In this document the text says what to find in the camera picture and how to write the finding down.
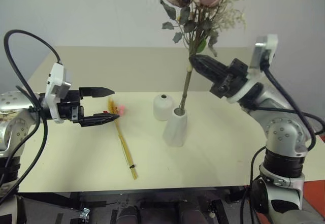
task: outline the small white vase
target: small white vase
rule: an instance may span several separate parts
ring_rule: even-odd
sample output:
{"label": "small white vase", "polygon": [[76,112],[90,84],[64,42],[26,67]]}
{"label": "small white vase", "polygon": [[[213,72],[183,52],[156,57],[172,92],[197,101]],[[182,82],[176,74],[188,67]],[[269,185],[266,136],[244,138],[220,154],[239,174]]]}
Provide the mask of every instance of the small white vase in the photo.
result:
{"label": "small white vase", "polygon": [[153,115],[159,121],[167,121],[173,108],[174,100],[168,94],[157,95],[153,100]]}
{"label": "small white vase", "polygon": [[187,112],[184,115],[176,115],[174,108],[168,119],[162,138],[170,146],[180,147],[184,145],[187,129]]}

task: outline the white vase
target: white vase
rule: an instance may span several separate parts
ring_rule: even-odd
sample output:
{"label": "white vase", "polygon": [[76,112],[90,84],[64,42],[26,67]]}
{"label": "white vase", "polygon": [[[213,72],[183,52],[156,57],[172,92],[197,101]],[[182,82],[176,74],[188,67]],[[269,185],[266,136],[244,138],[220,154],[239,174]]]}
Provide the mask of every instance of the white vase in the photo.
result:
{"label": "white vase", "polygon": [[162,138],[170,146],[180,147],[184,145],[187,129],[187,112],[184,115],[176,115],[174,108],[168,119]]}
{"label": "white vase", "polygon": [[153,115],[159,121],[167,121],[174,108],[174,100],[168,94],[159,94],[153,100]]}

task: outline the beige table surface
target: beige table surface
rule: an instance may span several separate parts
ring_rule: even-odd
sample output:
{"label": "beige table surface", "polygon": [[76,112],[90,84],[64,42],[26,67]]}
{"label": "beige table surface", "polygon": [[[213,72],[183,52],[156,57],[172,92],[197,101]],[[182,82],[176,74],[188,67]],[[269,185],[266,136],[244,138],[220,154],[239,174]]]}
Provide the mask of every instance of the beige table surface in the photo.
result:
{"label": "beige table surface", "polygon": [[[126,190],[244,185],[255,151],[265,144],[258,123],[208,92],[188,95],[188,134],[183,147],[166,145],[161,134],[166,122],[152,115],[156,92],[121,92],[113,96],[126,106],[120,124],[139,174],[133,180],[115,125],[80,127],[66,121],[49,122],[47,146],[20,186],[21,192]],[[180,92],[170,92],[176,101]],[[83,101],[85,114],[106,110],[107,98]],[[22,171],[32,161],[42,130],[28,141]],[[304,164],[306,180],[325,179],[325,145],[318,139]],[[255,173],[263,159],[256,159]]]}

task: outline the table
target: table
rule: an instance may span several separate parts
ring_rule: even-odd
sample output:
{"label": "table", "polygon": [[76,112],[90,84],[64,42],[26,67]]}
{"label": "table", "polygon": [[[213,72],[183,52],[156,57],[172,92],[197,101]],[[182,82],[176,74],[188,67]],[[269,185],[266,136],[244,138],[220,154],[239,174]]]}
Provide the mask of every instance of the table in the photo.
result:
{"label": "table", "polygon": [[[66,121],[49,122],[47,146],[20,186],[20,192],[63,192],[245,185],[253,154],[266,138],[259,124],[239,105],[209,92],[189,92],[188,133],[183,147],[162,140],[166,122],[153,118],[157,92],[117,92],[111,96],[126,106],[120,119],[139,174],[133,180],[113,123],[80,127]],[[176,102],[181,92],[168,92]],[[85,98],[85,115],[107,109],[108,98]],[[22,173],[33,160],[42,139],[39,130],[26,144]],[[325,179],[325,145],[317,138],[304,164],[307,181]],[[256,159],[255,174],[263,160]]]}

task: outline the white wall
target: white wall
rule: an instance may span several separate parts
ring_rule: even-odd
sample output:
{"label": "white wall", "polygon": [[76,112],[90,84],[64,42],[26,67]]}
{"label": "white wall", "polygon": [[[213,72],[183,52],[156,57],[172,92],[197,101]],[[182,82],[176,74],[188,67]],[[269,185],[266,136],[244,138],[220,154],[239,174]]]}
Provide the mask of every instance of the white wall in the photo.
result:
{"label": "white wall", "polygon": [[[220,47],[251,46],[256,36],[279,34],[275,76],[304,110],[325,117],[325,0],[246,0],[247,29],[224,32]],[[21,28],[56,46],[174,47],[158,0],[0,0],[0,35]],[[26,77],[47,55],[30,39],[12,50]],[[0,92],[17,83],[0,50]]]}

